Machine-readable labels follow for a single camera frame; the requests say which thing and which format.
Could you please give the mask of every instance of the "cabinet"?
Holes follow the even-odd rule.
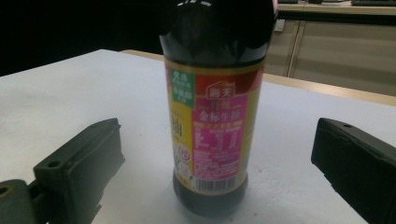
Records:
[[[286,21],[265,73],[396,96],[396,26]]]

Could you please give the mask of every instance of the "dark liquid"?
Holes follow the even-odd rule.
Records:
[[[238,204],[244,199],[248,176],[237,189],[219,196],[195,193],[180,184],[175,174],[173,185],[178,199],[193,213],[204,217],[223,217],[235,211]]]
[[[189,66],[231,68],[264,59],[276,14],[272,0],[166,0],[161,44],[167,60]],[[174,176],[179,200],[193,213],[225,216],[242,201],[248,178],[219,196],[195,193]]]

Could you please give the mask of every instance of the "white table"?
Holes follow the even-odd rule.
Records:
[[[34,180],[33,167],[84,128],[118,118],[127,162],[108,184],[93,223],[360,224],[365,221],[310,162],[319,118],[338,119],[396,146],[391,105],[263,82],[237,212],[188,213],[172,188],[163,62],[99,50],[0,78],[0,180]]]

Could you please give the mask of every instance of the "screw hole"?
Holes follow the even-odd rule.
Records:
[[[8,190],[9,190],[8,187],[0,187],[0,196],[7,193]]]
[[[60,164],[61,164],[61,163],[58,162],[58,161],[52,161],[52,162],[49,163],[49,167],[50,167],[50,168],[54,168],[54,167],[59,166]]]

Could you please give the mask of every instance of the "pink label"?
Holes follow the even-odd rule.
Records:
[[[194,176],[220,180],[237,174],[247,102],[246,95],[196,98],[192,112]]]

